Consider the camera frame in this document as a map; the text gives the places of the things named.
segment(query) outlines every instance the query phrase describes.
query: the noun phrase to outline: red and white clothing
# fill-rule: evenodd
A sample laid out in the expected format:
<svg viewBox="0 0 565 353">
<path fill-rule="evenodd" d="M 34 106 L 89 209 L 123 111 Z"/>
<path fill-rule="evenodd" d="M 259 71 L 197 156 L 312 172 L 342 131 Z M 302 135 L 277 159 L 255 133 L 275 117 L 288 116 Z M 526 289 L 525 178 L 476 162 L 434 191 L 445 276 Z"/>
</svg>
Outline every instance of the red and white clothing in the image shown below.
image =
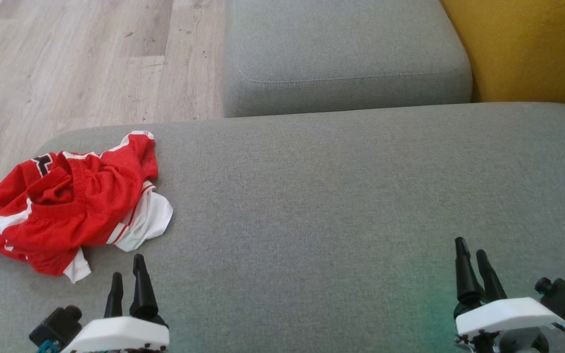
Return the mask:
<svg viewBox="0 0 565 353">
<path fill-rule="evenodd" d="M 154 192 L 154 136 L 133 131 L 102 154 L 50 152 L 25 161 L 0 183 L 0 253 L 39 273 L 90 273 L 80 246 L 124 251 L 163 234 L 173 214 Z"/>
</svg>

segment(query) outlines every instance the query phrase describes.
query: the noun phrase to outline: wooden floor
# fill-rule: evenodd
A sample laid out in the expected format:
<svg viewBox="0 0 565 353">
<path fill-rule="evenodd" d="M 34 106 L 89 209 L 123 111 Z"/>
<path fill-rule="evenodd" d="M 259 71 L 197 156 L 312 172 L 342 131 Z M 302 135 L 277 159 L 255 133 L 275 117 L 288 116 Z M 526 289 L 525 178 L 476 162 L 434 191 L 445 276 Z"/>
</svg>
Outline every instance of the wooden floor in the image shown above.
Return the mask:
<svg viewBox="0 0 565 353">
<path fill-rule="evenodd" d="M 0 180 L 84 127 L 220 119 L 224 0 L 0 0 Z"/>
</svg>

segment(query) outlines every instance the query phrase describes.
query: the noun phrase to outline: gray sofa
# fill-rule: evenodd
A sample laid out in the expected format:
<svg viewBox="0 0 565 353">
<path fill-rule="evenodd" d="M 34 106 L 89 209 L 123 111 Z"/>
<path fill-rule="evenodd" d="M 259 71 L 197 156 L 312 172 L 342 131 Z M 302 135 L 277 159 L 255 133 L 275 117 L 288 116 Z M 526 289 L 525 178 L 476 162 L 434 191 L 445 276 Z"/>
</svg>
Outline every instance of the gray sofa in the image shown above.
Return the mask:
<svg viewBox="0 0 565 353">
<path fill-rule="evenodd" d="M 228 0 L 224 114 L 467 103 L 468 56 L 438 0 Z"/>
<path fill-rule="evenodd" d="M 510 297 L 565 279 L 565 105 L 478 103 L 79 130 L 46 151 L 155 134 L 175 207 L 140 248 L 173 352 L 453 353 L 453 239 Z M 85 250 L 77 284 L 0 256 L 0 352 L 55 307 L 103 314 L 132 254 Z M 545 331 L 551 351 L 565 334 Z"/>
<path fill-rule="evenodd" d="M 224 114 L 251 118 L 79 130 L 37 152 L 154 133 L 175 212 L 139 251 L 170 351 L 461 352 L 458 236 L 488 252 L 509 297 L 565 279 L 565 105 L 468 103 L 437 0 L 227 9 Z M 114 271 L 129 305 L 133 254 L 85 256 L 77 284 L 0 256 L 0 353 L 35 351 L 27 335 L 57 306 L 101 317 Z M 545 334 L 565 353 L 565 334 Z"/>
</svg>

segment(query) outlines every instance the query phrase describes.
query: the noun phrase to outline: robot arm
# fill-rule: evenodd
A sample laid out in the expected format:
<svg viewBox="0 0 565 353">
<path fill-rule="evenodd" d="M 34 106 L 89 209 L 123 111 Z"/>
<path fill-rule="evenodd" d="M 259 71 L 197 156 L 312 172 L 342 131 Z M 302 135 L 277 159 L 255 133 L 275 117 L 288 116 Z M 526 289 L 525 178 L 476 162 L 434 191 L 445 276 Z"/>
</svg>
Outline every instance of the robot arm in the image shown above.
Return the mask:
<svg viewBox="0 0 565 353">
<path fill-rule="evenodd" d="M 457 344 L 475 353 L 513 353 L 535 349 L 549 351 L 539 327 L 565 331 L 565 281 L 551 283 L 543 278 L 536 291 L 543 295 L 538 302 L 530 297 L 507 299 L 485 251 L 477 251 L 480 286 L 470 263 L 470 252 L 463 238 L 455 239 L 457 258 L 457 300 L 454 318 Z"/>
<path fill-rule="evenodd" d="M 72 305 L 65 309 L 57 308 L 29 335 L 29 339 L 39 346 L 38 353 L 166 351 L 169 329 L 158 314 L 143 255 L 135 255 L 132 272 L 136 282 L 131 316 L 123 316 L 123 280 L 121 273 L 115 272 L 103 319 L 93 320 L 82 328 L 78 323 L 80 309 Z"/>
</svg>

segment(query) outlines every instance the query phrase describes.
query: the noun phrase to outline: cushion seam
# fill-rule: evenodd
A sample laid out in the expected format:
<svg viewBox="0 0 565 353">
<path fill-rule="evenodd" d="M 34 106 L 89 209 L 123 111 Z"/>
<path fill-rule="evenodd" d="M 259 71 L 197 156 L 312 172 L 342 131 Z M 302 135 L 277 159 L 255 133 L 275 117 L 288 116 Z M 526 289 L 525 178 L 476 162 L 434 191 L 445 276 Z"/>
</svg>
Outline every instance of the cushion seam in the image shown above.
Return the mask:
<svg viewBox="0 0 565 353">
<path fill-rule="evenodd" d="M 308 80 L 285 80 L 285 81 L 275 81 L 275 80 L 251 80 L 247 78 L 244 73 L 237 67 L 236 61 L 232 60 L 232 66 L 234 67 L 237 74 L 243 79 L 243 81 L 250 83 L 251 85 L 316 85 L 316 84 L 323 84 L 323 83 L 334 83 L 334 82 L 341 82 L 341 81 L 361 81 L 367 79 L 384 79 L 384 78 L 405 78 L 405 77 L 412 77 L 412 76 L 431 76 L 431 75 L 443 75 L 443 74 L 450 74 L 451 72 L 455 72 L 458 70 L 463 69 L 466 64 L 468 64 L 468 60 L 462 62 L 459 67 L 456 69 L 450 69 L 442 72 L 422 72 L 416 74 L 405 74 L 405 75 L 367 75 L 367 76 L 350 76 L 350 77 L 332 77 L 332 78 L 310 78 Z"/>
</svg>

